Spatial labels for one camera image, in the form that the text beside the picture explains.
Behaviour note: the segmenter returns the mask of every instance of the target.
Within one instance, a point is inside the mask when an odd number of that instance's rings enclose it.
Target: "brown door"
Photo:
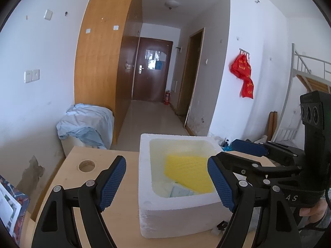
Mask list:
[[[182,84],[180,86],[177,104],[177,115],[179,116],[186,117],[190,107],[200,61],[203,32],[204,30],[201,30],[192,35],[189,39]]]
[[[140,38],[133,100],[163,102],[173,43]]]

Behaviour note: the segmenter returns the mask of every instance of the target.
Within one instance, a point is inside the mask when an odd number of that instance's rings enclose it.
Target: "blue object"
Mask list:
[[[162,61],[155,62],[155,70],[162,70]]]
[[[115,170],[109,176],[109,179],[106,182],[105,186],[102,188],[101,200],[99,204],[99,207],[102,210],[102,212],[105,210],[105,208],[109,207],[112,204],[115,194],[120,186],[120,183],[122,182],[125,172],[126,172],[126,161],[125,158],[122,158],[120,162],[117,164]]]
[[[86,145],[110,149],[114,116],[107,108],[80,103],[70,107],[56,128],[60,140],[74,136]]]
[[[229,151],[233,151],[232,147],[230,145],[226,146],[226,147],[222,147],[224,152],[229,152]]]
[[[268,150],[261,144],[247,142],[243,140],[234,140],[231,143],[231,147],[234,151],[238,151],[256,157],[262,157],[268,154]]]
[[[226,208],[229,208],[229,210],[233,213],[235,203],[233,201],[232,189],[212,158],[208,159],[207,169],[222,204]]]

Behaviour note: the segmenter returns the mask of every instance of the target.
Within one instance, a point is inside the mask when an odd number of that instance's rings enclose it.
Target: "human hand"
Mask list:
[[[316,223],[320,221],[328,208],[328,204],[325,199],[320,199],[318,203],[312,208],[301,208],[300,216],[309,216],[308,223]]]

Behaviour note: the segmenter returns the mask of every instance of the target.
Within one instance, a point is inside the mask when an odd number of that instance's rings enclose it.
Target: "wall stain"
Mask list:
[[[30,165],[27,169],[24,170],[22,174],[22,179],[17,185],[17,189],[22,193],[32,196],[32,193],[37,188],[40,177],[43,176],[45,168],[39,166],[39,163],[35,156],[29,161]]]

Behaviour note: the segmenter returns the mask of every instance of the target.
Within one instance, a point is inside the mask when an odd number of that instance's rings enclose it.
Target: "light switch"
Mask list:
[[[32,82],[32,71],[28,70],[24,72],[24,83]]]
[[[45,16],[44,16],[44,19],[51,20],[52,16],[53,16],[53,11],[47,9],[46,13],[45,13]]]
[[[32,71],[32,81],[37,81],[37,80],[39,80],[39,69]]]

